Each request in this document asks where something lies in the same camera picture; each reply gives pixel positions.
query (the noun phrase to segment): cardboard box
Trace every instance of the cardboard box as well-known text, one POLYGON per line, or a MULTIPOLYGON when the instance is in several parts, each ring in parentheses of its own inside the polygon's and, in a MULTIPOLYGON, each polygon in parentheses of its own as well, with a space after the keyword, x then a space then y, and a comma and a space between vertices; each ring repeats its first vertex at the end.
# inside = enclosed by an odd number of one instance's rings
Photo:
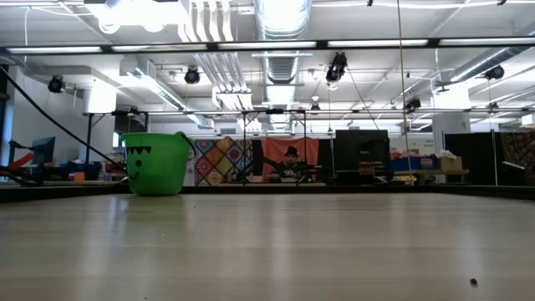
POLYGON ((462 170, 462 158, 442 157, 439 159, 439 168, 443 171, 460 171, 462 170))

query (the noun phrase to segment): bucket handle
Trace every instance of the bucket handle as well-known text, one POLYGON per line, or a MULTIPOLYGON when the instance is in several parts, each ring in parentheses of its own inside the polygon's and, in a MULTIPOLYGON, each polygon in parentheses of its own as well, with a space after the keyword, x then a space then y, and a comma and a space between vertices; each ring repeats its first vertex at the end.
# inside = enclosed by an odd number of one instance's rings
POLYGON ((191 161, 193 159, 195 159, 197 157, 197 150, 195 148, 195 146, 193 145, 193 143, 191 143, 190 139, 186 136, 186 134, 184 133, 180 133, 182 138, 184 138, 184 140, 187 142, 187 144, 190 145, 190 147, 193 149, 193 157, 192 158, 187 158, 188 161, 191 161))

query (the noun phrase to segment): green trick-or-treat bucket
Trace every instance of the green trick-or-treat bucket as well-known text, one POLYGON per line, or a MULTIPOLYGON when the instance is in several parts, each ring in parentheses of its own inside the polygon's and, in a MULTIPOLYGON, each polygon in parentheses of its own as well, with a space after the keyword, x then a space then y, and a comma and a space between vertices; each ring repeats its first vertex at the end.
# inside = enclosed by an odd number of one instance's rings
POLYGON ((173 196, 184 185, 190 147, 182 132, 123 134, 126 170, 132 192, 138 196, 173 196))

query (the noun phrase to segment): orange curtain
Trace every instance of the orange curtain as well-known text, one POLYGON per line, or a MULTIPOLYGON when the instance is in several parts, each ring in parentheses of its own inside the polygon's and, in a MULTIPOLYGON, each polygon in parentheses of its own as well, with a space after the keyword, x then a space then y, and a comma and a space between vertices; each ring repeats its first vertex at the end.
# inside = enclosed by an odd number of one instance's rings
MULTIPOLYGON (((318 149, 319 149, 319 140, 314 138, 307 138, 307 163, 310 165, 318 164, 318 149)), ((262 140, 262 151, 264 157, 268 158, 271 161, 280 162, 284 161, 284 154, 288 150, 289 146, 295 147, 299 152, 299 160, 304 158, 304 138, 299 139, 275 139, 275 138, 266 138, 262 140)), ((262 169, 262 179, 265 181, 267 176, 273 173, 275 169, 273 166, 264 163, 262 169)))

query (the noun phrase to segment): black hat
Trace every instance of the black hat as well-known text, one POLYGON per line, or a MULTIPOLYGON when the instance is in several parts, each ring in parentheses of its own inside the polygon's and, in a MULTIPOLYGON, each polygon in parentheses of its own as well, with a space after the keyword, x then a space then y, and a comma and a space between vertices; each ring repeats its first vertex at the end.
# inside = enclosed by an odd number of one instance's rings
POLYGON ((289 146, 288 149, 286 150, 286 154, 284 155, 285 156, 299 156, 298 149, 296 149, 293 146, 289 146))

